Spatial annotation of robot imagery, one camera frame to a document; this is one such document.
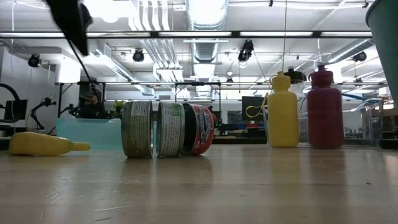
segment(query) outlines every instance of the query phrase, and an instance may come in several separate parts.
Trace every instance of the light blue container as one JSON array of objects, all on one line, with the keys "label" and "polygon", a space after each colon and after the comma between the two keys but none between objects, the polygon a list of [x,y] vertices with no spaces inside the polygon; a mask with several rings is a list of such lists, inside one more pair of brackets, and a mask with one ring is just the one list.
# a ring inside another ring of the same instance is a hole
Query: light blue container
[{"label": "light blue container", "polygon": [[92,149],[123,149],[120,119],[58,118],[55,127],[58,137],[90,143]]}]

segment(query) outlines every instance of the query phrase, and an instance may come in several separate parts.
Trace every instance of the wooden table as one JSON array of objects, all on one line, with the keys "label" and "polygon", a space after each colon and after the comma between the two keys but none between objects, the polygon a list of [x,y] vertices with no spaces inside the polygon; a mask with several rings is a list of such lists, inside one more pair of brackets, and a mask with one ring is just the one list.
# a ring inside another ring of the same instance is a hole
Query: wooden table
[{"label": "wooden table", "polygon": [[398,152],[216,145],[128,160],[0,153],[0,223],[397,223]]}]

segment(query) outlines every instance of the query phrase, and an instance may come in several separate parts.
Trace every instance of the yellow bottle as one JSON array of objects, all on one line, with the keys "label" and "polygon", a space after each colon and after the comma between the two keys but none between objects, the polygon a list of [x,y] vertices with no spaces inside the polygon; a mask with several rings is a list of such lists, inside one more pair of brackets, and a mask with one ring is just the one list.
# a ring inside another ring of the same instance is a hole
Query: yellow bottle
[{"label": "yellow bottle", "polygon": [[12,136],[9,152],[12,155],[58,156],[70,151],[87,151],[90,144],[71,142],[65,138],[32,132],[17,133]]},{"label": "yellow bottle", "polygon": [[271,80],[274,93],[268,96],[268,140],[272,147],[296,147],[299,143],[297,97],[288,91],[290,77],[278,72]]}]

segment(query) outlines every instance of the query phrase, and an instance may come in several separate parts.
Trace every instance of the tin can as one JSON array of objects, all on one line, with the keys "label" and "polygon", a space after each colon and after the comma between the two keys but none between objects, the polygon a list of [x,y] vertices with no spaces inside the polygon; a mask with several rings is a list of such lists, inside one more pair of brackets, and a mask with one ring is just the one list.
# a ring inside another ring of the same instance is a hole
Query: tin can
[{"label": "tin can", "polygon": [[214,121],[210,110],[202,105],[183,104],[185,110],[185,140],[183,153],[198,156],[205,153],[213,141]]},{"label": "tin can", "polygon": [[122,112],[122,144],[128,158],[152,157],[152,130],[152,103],[127,102]]},{"label": "tin can", "polygon": [[159,103],[156,125],[157,157],[179,156],[185,136],[185,113],[182,104]]}]

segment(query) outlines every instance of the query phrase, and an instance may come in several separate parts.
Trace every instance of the red bottle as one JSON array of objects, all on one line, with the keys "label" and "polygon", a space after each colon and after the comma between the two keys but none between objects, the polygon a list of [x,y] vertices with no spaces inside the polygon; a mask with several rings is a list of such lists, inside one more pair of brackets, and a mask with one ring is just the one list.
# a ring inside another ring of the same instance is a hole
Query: red bottle
[{"label": "red bottle", "polygon": [[314,148],[338,149],[344,142],[341,93],[331,88],[333,72],[324,65],[310,75],[313,89],[308,92],[308,138]]}]

